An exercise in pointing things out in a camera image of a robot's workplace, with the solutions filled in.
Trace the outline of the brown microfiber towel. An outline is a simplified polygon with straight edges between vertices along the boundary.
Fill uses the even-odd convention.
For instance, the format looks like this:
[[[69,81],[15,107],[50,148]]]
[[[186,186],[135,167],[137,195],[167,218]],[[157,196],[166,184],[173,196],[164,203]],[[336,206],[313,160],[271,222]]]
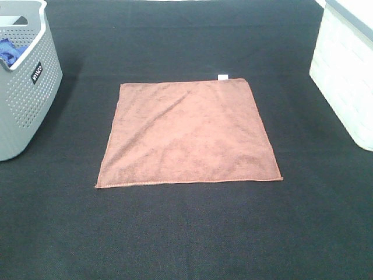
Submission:
[[[120,86],[97,188],[280,180],[245,79]]]

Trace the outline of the grey perforated laundry basket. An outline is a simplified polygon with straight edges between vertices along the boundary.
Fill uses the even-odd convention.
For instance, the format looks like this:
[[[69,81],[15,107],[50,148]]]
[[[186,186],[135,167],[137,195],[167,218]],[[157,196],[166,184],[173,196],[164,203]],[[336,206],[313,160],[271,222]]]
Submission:
[[[12,66],[1,60],[2,161],[25,150],[62,80],[46,6],[46,1],[1,1],[1,39],[25,47]]]

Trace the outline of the white plastic bin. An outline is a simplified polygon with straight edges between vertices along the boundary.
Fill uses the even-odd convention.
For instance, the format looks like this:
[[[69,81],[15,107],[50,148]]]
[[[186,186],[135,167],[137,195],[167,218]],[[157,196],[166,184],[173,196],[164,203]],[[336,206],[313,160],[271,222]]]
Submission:
[[[372,150],[372,1],[326,1],[309,75],[353,141]]]

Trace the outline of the blue cloth in basket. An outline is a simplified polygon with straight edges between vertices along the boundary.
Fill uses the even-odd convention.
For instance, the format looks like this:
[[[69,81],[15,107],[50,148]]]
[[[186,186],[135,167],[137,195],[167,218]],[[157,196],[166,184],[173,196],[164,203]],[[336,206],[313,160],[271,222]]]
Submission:
[[[8,67],[11,67],[25,52],[27,46],[15,47],[8,39],[1,40],[1,59],[5,61]]]

